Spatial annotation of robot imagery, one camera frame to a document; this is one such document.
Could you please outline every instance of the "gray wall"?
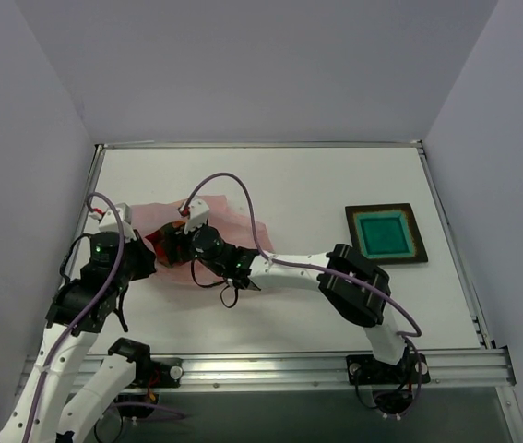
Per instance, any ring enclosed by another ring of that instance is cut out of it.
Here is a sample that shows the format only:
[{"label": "gray wall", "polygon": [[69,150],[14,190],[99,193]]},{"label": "gray wall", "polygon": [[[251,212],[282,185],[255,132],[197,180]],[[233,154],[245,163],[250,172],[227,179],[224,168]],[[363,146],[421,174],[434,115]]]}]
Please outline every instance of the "gray wall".
[{"label": "gray wall", "polygon": [[425,141],[523,410],[523,2],[499,2]]},{"label": "gray wall", "polygon": [[423,138],[496,0],[17,0],[96,142]]},{"label": "gray wall", "polygon": [[38,345],[93,149],[11,0],[0,0],[0,427]]}]

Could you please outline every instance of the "green square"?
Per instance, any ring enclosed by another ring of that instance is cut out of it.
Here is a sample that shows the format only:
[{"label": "green square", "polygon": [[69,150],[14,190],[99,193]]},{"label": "green square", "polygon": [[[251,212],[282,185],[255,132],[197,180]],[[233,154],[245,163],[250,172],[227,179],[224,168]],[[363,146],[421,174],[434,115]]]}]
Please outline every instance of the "green square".
[{"label": "green square", "polygon": [[360,220],[360,225],[368,256],[410,252],[400,217]]},{"label": "green square", "polygon": [[409,203],[345,207],[353,247],[377,264],[426,263]]}]

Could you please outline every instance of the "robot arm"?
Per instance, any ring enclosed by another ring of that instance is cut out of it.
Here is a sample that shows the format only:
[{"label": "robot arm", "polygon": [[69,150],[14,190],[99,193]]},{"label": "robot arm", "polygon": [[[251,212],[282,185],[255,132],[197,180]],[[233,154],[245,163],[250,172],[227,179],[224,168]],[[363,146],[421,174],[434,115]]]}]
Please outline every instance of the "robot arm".
[{"label": "robot arm", "polygon": [[[235,289],[292,288],[320,292],[342,317],[363,328],[376,360],[396,365],[405,355],[406,344],[398,335],[393,311],[382,298],[338,276],[315,270],[332,269],[355,276],[390,295],[388,274],[359,251],[348,245],[336,245],[324,254],[283,256],[267,253],[267,259],[256,249],[225,243],[219,232],[207,224],[194,229],[191,245],[195,258]],[[283,266],[280,264],[283,262],[311,265],[314,269]]]},{"label": "robot arm", "polygon": [[[147,278],[155,271],[154,254],[131,229],[129,208],[121,205],[116,209],[125,239],[117,271],[112,275],[120,245],[119,225],[112,210],[108,210],[101,218],[100,231],[90,238],[90,259],[81,269],[80,278],[68,281],[53,298],[38,358],[14,412],[0,432],[0,443],[56,441],[61,412],[75,377],[105,319],[112,312],[120,312],[117,302],[123,299],[131,281]],[[90,306],[86,315],[81,316]],[[71,329],[70,325],[79,317],[76,326]],[[113,400],[112,392],[115,390],[117,395],[129,384],[128,380],[132,382],[136,378],[135,370],[134,376],[129,379],[132,364],[128,361],[123,369],[120,365],[115,366],[116,377],[109,377],[107,382],[110,384],[113,381],[113,384],[101,395],[99,416]],[[74,440],[59,438],[58,441],[82,441],[77,437]]]},{"label": "robot arm", "polygon": [[[119,217],[111,210],[100,217],[100,232],[90,238],[90,260],[81,269],[80,279],[68,281],[53,299],[38,359],[15,411],[0,432],[0,443],[83,441],[121,390],[132,383],[144,384],[145,377],[148,382],[153,365],[149,347],[120,339],[101,369],[65,407],[80,365],[105,319],[114,312],[124,326],[119,302],[124,299],[129,283],[155,272],[155,256],[132,229],[129,207],[120,205],[116,210]],[[341,278],[357,277],[390,295],[388,275],[357,250],[336,245],[330,252],[311,256],[261,254],[256,249],[225,243],[218,231],[208,226],[208,207],[202,200],[194,199],[187,213],[190,217],[184,226],[183,240],[191,244],[193,257],[232,287],[256,291],[269,288],[318,291],[345,319],[363,328],[375,360],[386,365],[402,363],[407,355],[406,346],[398,335],[388,304],[369,289]],[[112,279],[122,230],[124,253]],[[281,264],[284,262],[301,267]],[[97,293],[102,293],[98,300]],[[76,326],[70,329],[73,321]],[[176,382],[181,374],[174,377],[172,370],[177,374],[181,368],[168,366],[167,369],[170,379]]]}]

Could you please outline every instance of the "pink cloth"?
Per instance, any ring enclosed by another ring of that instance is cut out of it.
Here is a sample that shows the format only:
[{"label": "pink cloth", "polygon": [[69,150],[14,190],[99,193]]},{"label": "pink cloth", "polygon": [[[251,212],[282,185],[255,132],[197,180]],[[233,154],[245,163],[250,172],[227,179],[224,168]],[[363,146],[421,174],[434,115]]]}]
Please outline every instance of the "pink cloth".
[{"label": "pink cloth", "polygon": [[[240,215],[232,211],[228,207],[226,196],[198,196],[198,198],[203,199],[208,204],[209,225],[218,229],[226,243],[255,248],[253,234],[251,233],[251,218],[249,216]],[[132,226],[138,230],[142,237],[146,237],[167,223],[181,220],[177,208],[182,203],[183,201],[176,201],[171,204],[149,203],[148,205],[135,205],[132,207]],[[261,247],[266,251],[273,252],[266,225],[256,221],[256,230]],[[150,250],[153,250],[150,242],[146,241],[145,244]],[[182,284],[194,284],[189,264],[176,268],[165,268],[161,264],[156,263],[156,268],[157,275],[164,280]],[[196,276],[197,281],[202,284],[219,279],[199,262],[196,263]]]}]

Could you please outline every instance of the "metal frame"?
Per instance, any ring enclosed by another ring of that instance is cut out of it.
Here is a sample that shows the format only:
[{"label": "metal frame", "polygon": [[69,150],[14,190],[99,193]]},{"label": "metal frame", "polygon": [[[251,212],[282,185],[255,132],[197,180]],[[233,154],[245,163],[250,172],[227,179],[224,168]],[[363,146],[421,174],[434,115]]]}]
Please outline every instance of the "metal frame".
[{"label": "metal frame", "polygon": [[[481,303],[468,276],[464,259],[447,220],[442,202],[435,189],[425,152],[420,141],[410,143],[372,142],[292,142],[292,143],[167,143],[131,142],[100,145],[91,166],[87,192],[95,189],[103,157],[107,150],[119,149],[273,149],[273,148],[409,148],[417,149],[422,167],[431,188],[435,206],[446,235],[446,240],[458,271],[458,277],[472,314],[472,321],[480,334],[480,350],[428,351],[426,353],[432,383],[425,389],[495,387],[503,408],[505,421],[514,442],[523,443],[523,419],[517,407],[512,386],[515,377],[508,350],[493,349]],[[81,211],[76,234],[85,226],[87,211]],[[349,389],[345,356],[350,353],[269,353],[269,354],[199,354],[173,355],[184,360],[182,387],[175,392],[217,391],[291,391]],[[153,355],[163,359],[168,355]],[[75,381],[74,392],[99,369],[104,356],[85,359]],[[30,372],[31,361],[24,369],[20,386]]]},{"label": "metal frame", "polygon": [[[160,361],[183,359],[184,375],[174,392],[258,392],[295,390],[347,390],[350,383],[347,353],[247,353],[152,355]],[[430,351],[426,353],[432,383],[425,389],[510,387],[514,377],[505,350]],[[104,356],[85,358],[73,392],[79,391],[99,370]],[[24,374],[33,366],[28,361]]]}]

